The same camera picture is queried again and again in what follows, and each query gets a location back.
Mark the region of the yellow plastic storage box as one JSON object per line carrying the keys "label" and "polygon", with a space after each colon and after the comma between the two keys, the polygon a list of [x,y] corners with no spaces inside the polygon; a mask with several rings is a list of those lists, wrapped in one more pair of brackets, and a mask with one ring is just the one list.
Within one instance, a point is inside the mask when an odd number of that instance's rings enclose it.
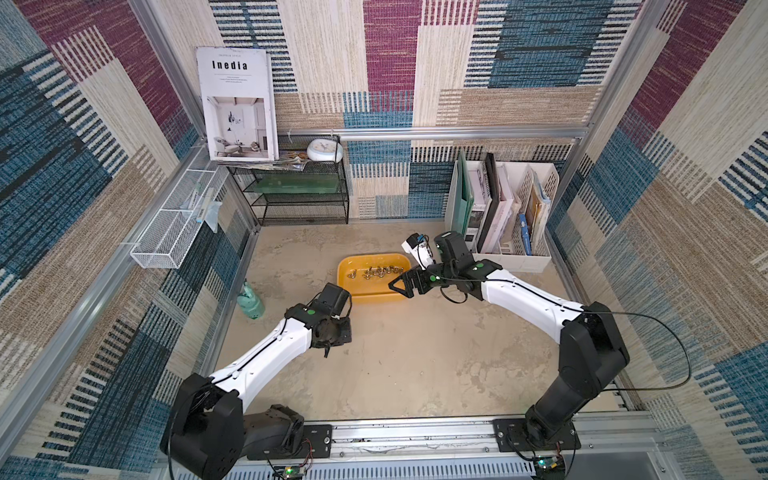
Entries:
{"label": "yellow plastic storage box", "polygon": [[389,283],[410,268],[410,260],[398,253],[349,256],[338,265],[336,284],[350,293],[355,305],[404,300]]}

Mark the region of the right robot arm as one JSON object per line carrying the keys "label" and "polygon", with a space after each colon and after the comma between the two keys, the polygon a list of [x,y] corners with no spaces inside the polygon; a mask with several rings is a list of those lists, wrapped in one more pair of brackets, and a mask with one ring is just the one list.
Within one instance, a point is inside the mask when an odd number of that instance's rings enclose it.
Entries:
{"label": "right robot arm", "polygon": [[477,258],[455,231],[430,241],[413,233],[401,244],[415,266],[388,287],[406,298],[456,288],[525,322],[524,332],[549,339],[558,349],[557,374],[527,409],[524,443],[551,447],[572,427],[574,416],[602,393],[630,363],[613,313],[599,303],[583,305],[536,287],[489,258]]}

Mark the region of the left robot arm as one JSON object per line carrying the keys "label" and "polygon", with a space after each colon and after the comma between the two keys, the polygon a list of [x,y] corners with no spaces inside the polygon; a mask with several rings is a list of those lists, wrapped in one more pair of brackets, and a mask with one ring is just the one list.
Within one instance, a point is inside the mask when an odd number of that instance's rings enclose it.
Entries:
{"label": "left robot arm", "polygon": [[275,479],[296,479],[330,454],[329,426],[306,426],[295,410],[248,406],[291,361],[310,349],[329,352],[351,340],[351,294],[328,283],[306,304],[286,310],[265,338],[226,367],[190,374],[173,402],[160,449],[168,466],[200,479],[223,479],[241,458],[264,460]]}

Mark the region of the white file organizer box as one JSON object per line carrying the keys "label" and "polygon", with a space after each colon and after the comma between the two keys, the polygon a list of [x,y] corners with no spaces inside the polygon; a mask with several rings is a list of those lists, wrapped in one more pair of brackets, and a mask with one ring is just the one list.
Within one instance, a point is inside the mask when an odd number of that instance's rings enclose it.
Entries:
{"label": "white file organizer box", "polygon": [[[559,185],[559,176],[551,163],[497,162],[500,203],[490,229],[483,253],[477,252],[477,241],[489,201],[489,187],[483,161],[468,161],[474,204],[464,241],[472,253],[488,258],[516,273],[541,273],[551,261],[544,239],[545,227]],[[454,175],[451,178],[449,194]],[[444,225],[450,226],[450,196],[444,215]],[[526,216],[530,229],[533,255],[527,256],[521,241],[518,215]]]}

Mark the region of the green folder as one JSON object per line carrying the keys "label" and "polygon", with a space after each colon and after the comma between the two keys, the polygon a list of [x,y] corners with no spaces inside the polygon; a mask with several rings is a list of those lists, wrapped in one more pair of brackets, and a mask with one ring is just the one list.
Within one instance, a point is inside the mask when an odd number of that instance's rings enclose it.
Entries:
{"label": "green folder", "polygon": [[452,207],[450,212],[451,229],[465,236],[469,227],[474,196],[470,169],[468,168],[466,155],[463,150],[458,152],[449,196],[450,206]]}

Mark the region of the green spray bottle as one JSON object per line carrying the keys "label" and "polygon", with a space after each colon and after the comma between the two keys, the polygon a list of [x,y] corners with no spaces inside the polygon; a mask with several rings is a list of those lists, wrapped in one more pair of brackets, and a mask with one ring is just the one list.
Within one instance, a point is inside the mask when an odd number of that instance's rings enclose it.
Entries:
{"label": "green spray bottle", "polygon": [[250,319],[259,319],[264,315],[264,303],[248,281],[243,282],[242,291],[237,297],[237,303],[243,314]]}

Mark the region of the blue book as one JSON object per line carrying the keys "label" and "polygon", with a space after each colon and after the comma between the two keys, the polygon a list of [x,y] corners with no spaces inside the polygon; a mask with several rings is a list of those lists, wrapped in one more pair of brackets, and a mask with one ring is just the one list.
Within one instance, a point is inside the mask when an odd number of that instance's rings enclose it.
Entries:
{"label": "blue book", "polygon": [[526,216],[524,214],[519,214],[518,219],[520,224],[520,231],[521,231],[520,235],[521,235],[521,241],[524,248],[524,252],[527,256],[532,256],[533,247],[531,243],[530,229],[528,226]]}

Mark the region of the black binder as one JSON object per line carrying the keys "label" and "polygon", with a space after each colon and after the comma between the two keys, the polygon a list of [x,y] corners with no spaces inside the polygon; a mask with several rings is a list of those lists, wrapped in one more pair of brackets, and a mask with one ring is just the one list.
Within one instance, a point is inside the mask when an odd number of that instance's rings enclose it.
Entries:
{"label": "black binder", "polygon": [[480,234],[477,241],[477,252],[483,253],[485,250],[485,244],[490,237],[490,229],[493,223],[494,216],[497,212],[500,203],[500,188],[498,179],[498,170],[496,167],[496,161],[492,153],[487,153],[483,164],[486,170],[486,178],[488,180],[489,187],[489,201],[487,202],[487,208],[484,216],[484,221],[480,229]]}

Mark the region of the white round clock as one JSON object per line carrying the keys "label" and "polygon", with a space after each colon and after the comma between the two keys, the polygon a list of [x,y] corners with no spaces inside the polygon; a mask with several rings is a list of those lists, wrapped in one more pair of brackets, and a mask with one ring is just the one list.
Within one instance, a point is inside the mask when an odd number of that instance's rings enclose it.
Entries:
{"label": "white round clock", "polygon": [[313,162],[339,163],[344,158],[343,146],[334,139],[313,139],[307,146],[306,153]]}

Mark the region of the Inedia white magazine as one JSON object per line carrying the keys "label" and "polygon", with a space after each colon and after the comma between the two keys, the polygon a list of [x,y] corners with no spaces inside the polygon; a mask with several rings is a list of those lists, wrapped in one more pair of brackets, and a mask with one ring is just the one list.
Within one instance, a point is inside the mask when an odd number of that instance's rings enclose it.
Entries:
{"label": "Inedia white magazine", "polygon": [[199,47],[196,61],[211,159],[245,164],[276,161],[274,86],[267,51]]}

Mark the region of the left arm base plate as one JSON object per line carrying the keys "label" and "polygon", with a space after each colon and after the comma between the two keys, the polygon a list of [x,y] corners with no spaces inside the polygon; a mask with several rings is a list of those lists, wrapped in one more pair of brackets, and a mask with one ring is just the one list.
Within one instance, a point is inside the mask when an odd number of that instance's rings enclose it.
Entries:
{"label": "left arm base plate", "polygon": [[331,452],[330,424],[304,425],[297,428],[249,433],[242,455],[249,460],[284,460],[328,458]]}

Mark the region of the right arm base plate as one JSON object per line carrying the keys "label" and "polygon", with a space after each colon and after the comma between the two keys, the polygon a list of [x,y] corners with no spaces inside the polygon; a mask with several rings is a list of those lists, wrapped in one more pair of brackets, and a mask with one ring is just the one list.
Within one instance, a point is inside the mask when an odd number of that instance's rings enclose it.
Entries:
{"label": "right arm base plate", "polygon": [[500,452],[572,451],[582,447],[572,421],[557,431],[536,426],[524,417],[496,418],[491,425]]}

